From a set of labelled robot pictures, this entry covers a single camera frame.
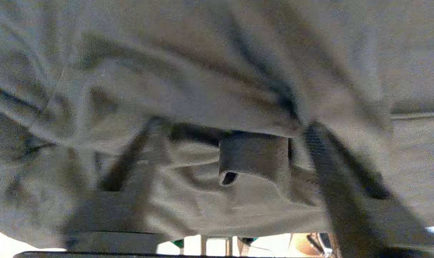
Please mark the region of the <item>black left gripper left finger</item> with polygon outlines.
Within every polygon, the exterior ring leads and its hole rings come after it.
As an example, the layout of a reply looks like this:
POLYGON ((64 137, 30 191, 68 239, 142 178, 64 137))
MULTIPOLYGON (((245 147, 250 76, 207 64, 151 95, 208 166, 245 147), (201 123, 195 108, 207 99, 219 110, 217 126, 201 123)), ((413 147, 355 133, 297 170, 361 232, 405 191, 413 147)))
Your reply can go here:
POLYGON ((153 174, 169 124, 151 119, 66 224, 67 248, 151 248, 155 234, 140 230, 153 174))

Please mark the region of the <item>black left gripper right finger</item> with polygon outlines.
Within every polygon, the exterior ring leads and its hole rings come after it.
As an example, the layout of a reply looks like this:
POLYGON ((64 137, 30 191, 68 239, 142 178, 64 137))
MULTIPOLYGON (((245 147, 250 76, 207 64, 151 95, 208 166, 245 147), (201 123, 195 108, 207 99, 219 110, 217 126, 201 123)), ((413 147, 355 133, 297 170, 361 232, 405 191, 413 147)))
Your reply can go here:
POLYGON ((330 224, 344 257, 434 257, 434 233, 319 122, 305 132, 330 224))

